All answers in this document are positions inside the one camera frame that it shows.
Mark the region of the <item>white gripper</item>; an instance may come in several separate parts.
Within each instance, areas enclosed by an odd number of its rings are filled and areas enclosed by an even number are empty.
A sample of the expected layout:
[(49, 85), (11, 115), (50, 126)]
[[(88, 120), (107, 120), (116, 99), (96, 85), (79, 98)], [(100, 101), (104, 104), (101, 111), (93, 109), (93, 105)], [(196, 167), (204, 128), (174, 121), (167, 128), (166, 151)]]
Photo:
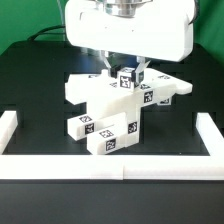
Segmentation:
[(193, 19), (194, 0), (151, 0), (131, 18), (109, 15), (93, 0), (69, 0), (65, 7), (68, 40), (103, 50), (110, 77), (116, 78), (121, 69), (117, 53), (142, 56), (132, 72), (136, 83), (150, 63), (147, 58), (178, 62), (192, 52)]

